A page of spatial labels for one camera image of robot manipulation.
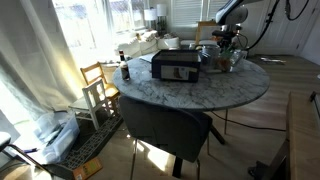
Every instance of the robotic arm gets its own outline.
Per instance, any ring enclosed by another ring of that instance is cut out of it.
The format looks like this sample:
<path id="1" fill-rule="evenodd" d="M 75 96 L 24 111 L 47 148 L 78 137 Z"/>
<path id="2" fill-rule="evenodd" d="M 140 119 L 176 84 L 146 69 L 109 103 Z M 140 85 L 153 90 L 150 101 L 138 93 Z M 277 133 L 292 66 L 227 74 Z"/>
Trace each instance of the robotic arm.
<path id="1" fill-rule="evenodd" d="M 216 22 L 223 25 L 221 31 L 212 32 L 213 36 L 222 37 L 218 42 L 221 48 L 228 47 L 232 38 L 236 36 L 234 31 L 240 30 L 241 27 L 236 25 L 244 22 L 248 17 L 248 9 L 244 4 L 258 2 L 262 0 L 229 0 L 221 7 L 216 14 Z"/>
<path id="2" fill-rule="evenodd" d="M 248 9 L 244 4 L 262 0 L 229 0 L 216 14 L 216 22 L 219 25 L 232 25 L 242 23 L 247 19 Z"/>

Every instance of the small bottle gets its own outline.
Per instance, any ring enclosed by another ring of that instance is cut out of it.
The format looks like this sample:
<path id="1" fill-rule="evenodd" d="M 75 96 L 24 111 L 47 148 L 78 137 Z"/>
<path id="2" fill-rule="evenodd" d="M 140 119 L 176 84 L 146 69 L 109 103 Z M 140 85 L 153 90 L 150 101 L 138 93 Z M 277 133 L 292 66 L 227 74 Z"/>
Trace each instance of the small bottle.
<path id="1" fill-rule="evenodd" d="M 121 60 L 120 70 L 121 70 L 122 79 L 130 80 L 129 66 L 128 66 L 126 60 L 124 59 L 123 51 L 120 50 L 119 54 L 120 54 L 120 60 Z"/>

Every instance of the round table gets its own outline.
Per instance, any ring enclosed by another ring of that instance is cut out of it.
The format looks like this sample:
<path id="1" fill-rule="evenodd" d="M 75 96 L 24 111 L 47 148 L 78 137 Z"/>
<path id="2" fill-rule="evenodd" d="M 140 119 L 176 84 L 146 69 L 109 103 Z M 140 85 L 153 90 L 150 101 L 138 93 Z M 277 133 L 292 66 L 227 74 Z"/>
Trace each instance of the round table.
<path id="1" fill-rule="evenodd" d="M 199 73 L 196 83 L 166 81 L 151 77 L 151 63 L 128 61 L 130 80 L 116 69 L 113 82 L 122 94 L 147 102 L 189 111 L 230 109 L 250 103 L 268 89 L 270 78 L 258 65 L 242 60 L 228 73 Z"/>

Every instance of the electrical cord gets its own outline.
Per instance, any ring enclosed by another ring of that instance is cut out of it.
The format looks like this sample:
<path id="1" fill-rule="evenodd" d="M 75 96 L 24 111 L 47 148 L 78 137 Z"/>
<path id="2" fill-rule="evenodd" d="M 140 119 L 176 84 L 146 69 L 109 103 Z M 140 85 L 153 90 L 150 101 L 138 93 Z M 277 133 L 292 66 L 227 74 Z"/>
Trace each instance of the electrical cord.
<path id="1" fill-rule="evenodd" d="M 238 35 L 237 35 L 237 39 L 238 39 L 238 41 L 239 41 L 240 46 L 241 46 L 242 48 L 245 48 L 246 46 L 243 46 L 243 45 L 242 45 L 241 40 L 240 40 L 240 38 L 239 38 Z"/>
<path id="2" fill-rule="evenodd" d="M 300 13 L 297 15 L 297 17 L 291 18 L 291 17 L 290 17 L 290 13 L 291 13 L 290 0 L 286 0 L 286 7 L 285 7 L 284 9 L 285 9 L 285 13 L 286 13 L 286 16 L 287 16 L 288 20 L 289 20 L 289 21 L 294 21 L 294 20 L 298 19 L 298 18 L 301 16 L 301 14 L 303 13 L 303 11 L 305 10 L 305 8 L 307 7 L 308 3 L 309 3 L 309 0 L 307 0 L 307 2 L 304 4 L 302 10 L 301 10 Z"/>
<path id="3" fill-rule="evenodd" d="M 245 127 L 248 127 L 248 128 L 252 128 L 252 129 L 272 130 L 272 131 L 281 131 L 281 132 L 285 132 L 285 131 L 286 131 L 286 130 L 284 130 L 284 129 L 275 129 L 275 128 L 265 128 L 265 127 L 249 126 L 249 125 L 242 124 L 242 123 L 239 123 L 239 122 L 235 122 L 235 121 L 232 121 L 232 120 L 229 120 L 229 119 L 225 119 L 225 118 L 219 116 L 218 114 L 216 114 L 216 113 L 213 112 L 213 111 L 211 111 L 211 113 L 214 114 L 215 116 L 217 116 L 218 118 L 223 119 L 223 120 L 225 120 L 225 121 L 228 121 L 228 122 L 231 122 L 231 123 L 234 123 L 234 124 L 238 124 L 238 125 L 241 125 L 241 126 L 245 126 Z"/>
<path id="4" fill-rule="evenodd" d="M 237 35 L 242 36 L 242 37 L 244 37 L 246 39 L 246 45 L 243 47 L 239 37 L 237 36 L 241 47 L 246 48 L 248 46 L 248 42 L 249 42 L 247 36 L 245 36 L 243 34 L 240 34 L 240 33 L 237 33 Z"/>
<path id="5" fill-rule="evenodd" d="M 267 25 L 266 25 L 266 27 L 264 28 L 263 32 L 260 34 L 259 38 L 256 40 L 256 42 L 255 42 L 252 46 L 250 46 L 250 47 L 248 47 L 248 48 L 245 49 L 246 51 L 248 51 L 248 50 L 252 49 L 253 47 L 255 47 L 255 46 L 260 42 L 260 40 L 262 39 L 262 37 L 264 36 L 264 34 L 267 32 L 267 29 L 269 28 L 269 25 L 270 25 L 270 23 L 271 23 L 271 21 L 272 21 L 273 15 L 274 15 L 274 13 L 275 13 L 275 11 L 276 11 L 276 8 L 277 8 L 277 6 L 278 6 L 278 4 L 279 4 L 279 1 L 280 1 L 280 0 L 277 0 L 277 1 L 274 3 L 274 5 L 273 5 L 273 7 L 272 7 L 272 11 L 271 11 L 271 13 L 269 13 L 269 15 L 268 15 L 268 16 L 269 16 L 269 19 L 267 20 Z"/>

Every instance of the rug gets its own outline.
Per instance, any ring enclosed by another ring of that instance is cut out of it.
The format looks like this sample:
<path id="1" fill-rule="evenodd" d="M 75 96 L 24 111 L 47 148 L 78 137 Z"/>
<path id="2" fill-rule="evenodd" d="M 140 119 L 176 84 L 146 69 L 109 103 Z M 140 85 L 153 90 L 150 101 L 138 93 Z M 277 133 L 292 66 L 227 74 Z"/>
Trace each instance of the rug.
<path id="1" fill-rule="evenodd" d="M 46 168 L 54 175 L 64 179 L 74 179 L 72 170 L 96 157 L 117 131 L 122 117 L 116 116 L 103 120 L 103 115 L 98 115 L 100 128 L 96 131 L 90 121 L 80 121 L 80 134 L 72 146 L 64 161 L 57 164 L 47 165 Z"/>

